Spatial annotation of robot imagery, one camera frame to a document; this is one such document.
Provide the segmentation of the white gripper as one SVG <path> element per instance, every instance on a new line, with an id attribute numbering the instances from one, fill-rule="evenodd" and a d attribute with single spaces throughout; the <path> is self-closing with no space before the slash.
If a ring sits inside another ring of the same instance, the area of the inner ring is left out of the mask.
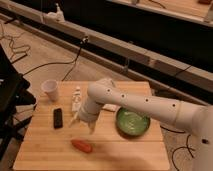
<path id="1" fill-rule="evenodd" d="M 69 123 L 69 127 L 80 122 L 80 119 L 88 123 L 89 134 L 93 134 L 96 128 L 96 120 L 100 114 L 100 105 L 91 99 L 86 99 L 79 111 L 76 113 Z"/>

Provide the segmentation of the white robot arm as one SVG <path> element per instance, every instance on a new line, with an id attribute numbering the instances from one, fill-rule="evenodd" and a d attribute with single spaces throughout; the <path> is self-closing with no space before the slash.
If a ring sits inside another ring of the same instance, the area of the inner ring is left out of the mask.
<path id="1" fill-rule="evenodd" d="M 88 85 L 87 98 L 71 123 L 84 121 L 94 131 L 95 122 L 105 104 L 146 114 L 196 136 L 197 148 L 192 171 L 213 171 L 213 105 L 203 106 L 164 97 L 135 95 L 118 89 L 111 78 L 103 78 Z"/>

